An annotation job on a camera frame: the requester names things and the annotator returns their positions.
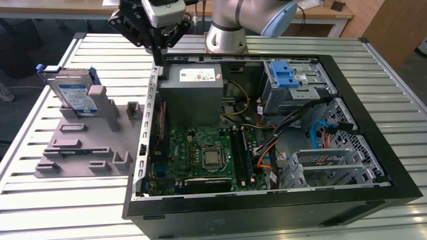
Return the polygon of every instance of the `ram slot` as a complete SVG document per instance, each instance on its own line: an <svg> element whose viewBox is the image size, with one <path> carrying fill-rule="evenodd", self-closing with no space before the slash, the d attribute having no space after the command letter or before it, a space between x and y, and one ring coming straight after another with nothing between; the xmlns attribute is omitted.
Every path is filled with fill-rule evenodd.
<svg viewBox="0 0 427 240"><path fill-rule="evenodd" d="M243 146L244 146L244 171L245 175L248 176L249 183L255 183L255 178L253 178L253 168L252 168L252 161L251 161L251 151L249 151L249 143L247 140L245 136L245 131L241 130L241 138L243 138Z"/></svg>
<svg viewBox="0 0 427 240"><path fill-rule="evenodd" d="M245 145L240 129L229 130L229 141L236 182L239 183L239 185L245 186L251 182L251 177L247 171Z"/></svg>

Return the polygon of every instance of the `green motherboard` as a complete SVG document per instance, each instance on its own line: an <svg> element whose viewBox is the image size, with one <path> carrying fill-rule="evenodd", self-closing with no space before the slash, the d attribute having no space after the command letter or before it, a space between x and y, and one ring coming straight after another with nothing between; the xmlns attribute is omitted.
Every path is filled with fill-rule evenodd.
<svg viewBox="0 0 427 240"><path fill-rule="evenodd" d="M169 132L168 161L155 165L155 172L161 172L156 181L156 190L160 196L179 195L175 180L191 178L229 178L232 180L231 192L265 190L265 176L263 171L256 171L251 182L245 184L237 179L236 161L229 128L189 128L172 129ZM247 152L257 146L256 132L252 128L239 129L244 132Z"/></svg>

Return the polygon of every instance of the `blue hard drive label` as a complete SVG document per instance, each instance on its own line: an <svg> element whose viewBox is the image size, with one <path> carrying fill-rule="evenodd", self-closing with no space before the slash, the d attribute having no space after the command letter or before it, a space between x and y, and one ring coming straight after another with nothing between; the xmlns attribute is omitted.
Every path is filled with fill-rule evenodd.
<svg viewBox="0 0 427 240"><path fill-rule="evenodd" d="M97 107L88 95L88 88L84 84L59 84L61 96L72 109L83 116L93 116Z"/></svg>

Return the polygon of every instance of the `blue drive bay latch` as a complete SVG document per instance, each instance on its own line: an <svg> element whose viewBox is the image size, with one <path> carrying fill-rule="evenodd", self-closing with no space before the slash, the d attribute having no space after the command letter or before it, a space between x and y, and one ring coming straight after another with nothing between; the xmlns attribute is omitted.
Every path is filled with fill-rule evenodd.
<svg viewBox="0 0 427 240"><path fill-rule="evenodd" d="M271 61L271 72L279 88L297 88L299 81L293 78L293 69L287 61Z"/></svg>

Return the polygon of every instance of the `power supply label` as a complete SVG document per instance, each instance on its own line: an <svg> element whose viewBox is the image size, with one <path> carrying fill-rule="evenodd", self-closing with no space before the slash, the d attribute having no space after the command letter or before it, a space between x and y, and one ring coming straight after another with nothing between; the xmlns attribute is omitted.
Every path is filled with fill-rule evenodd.
<svg viewBox="0 0 427 240"><path fill-rule="evenodd" d="M215 82L213 68L183 68L179 71L180 82Z"/></svg>

